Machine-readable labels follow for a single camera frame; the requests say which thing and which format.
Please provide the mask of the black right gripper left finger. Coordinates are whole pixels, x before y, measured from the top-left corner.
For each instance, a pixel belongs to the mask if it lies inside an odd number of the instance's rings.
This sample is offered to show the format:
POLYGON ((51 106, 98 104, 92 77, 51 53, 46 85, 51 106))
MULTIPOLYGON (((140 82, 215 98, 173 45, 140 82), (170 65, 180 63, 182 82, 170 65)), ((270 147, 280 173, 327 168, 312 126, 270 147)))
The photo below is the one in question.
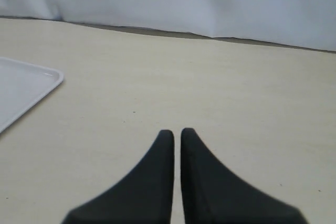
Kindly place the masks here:
POLYGON ((64 223, 170 223, 174 135, 159 131, 139 163, 109 190, 69 211, 64 223))

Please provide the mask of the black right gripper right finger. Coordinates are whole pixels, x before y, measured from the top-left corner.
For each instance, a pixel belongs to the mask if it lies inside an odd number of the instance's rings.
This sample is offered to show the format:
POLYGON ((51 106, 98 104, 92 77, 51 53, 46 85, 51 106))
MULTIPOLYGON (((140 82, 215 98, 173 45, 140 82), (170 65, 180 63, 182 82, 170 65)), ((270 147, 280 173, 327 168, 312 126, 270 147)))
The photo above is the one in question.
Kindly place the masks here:
POLYGON ((297 208, 231 172, 192 128, 181 133, 180 167, 185 223, 306 223, 297 208))

